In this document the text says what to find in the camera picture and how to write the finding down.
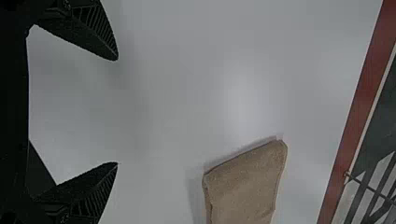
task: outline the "red wooden beam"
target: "red wooden beam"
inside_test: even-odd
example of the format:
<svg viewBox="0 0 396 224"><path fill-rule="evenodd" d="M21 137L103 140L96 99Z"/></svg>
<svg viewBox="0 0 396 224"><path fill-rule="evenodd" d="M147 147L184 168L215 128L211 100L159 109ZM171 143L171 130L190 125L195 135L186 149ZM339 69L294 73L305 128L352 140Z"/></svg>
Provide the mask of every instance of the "red wooden beam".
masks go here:
<svg viewBox="0 0 396 224"><path fill-rule="evenodd" d="M396 41L396 1L384 0L367 51L361 77L338 148L318 224L331 224L344 190L344 177L353 161Z"/></svg>

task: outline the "beige towel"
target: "beige towel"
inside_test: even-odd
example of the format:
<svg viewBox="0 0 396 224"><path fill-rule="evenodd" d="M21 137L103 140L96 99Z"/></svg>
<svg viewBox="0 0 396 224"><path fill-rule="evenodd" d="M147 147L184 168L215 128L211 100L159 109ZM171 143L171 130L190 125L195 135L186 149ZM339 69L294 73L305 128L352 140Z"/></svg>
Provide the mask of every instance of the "beige towel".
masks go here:
<svg viewBox="0 0 396 224"><path fill-rule="evenodd" d="M288 147L273 141L204 175L208 224L269 224Z"/></svg>

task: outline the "folded towel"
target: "folded towel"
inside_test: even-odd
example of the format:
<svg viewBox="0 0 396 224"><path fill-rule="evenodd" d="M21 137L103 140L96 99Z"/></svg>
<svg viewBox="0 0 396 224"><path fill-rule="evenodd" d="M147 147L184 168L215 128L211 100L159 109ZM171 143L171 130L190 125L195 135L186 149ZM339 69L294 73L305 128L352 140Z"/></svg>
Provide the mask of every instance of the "folded towel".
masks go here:
<svg viewBox="0 0 396 224"><path fill-rule="evenodd" d="M288 147L270 142L213 168L203 178L207 224L269 224Z"/></svg>

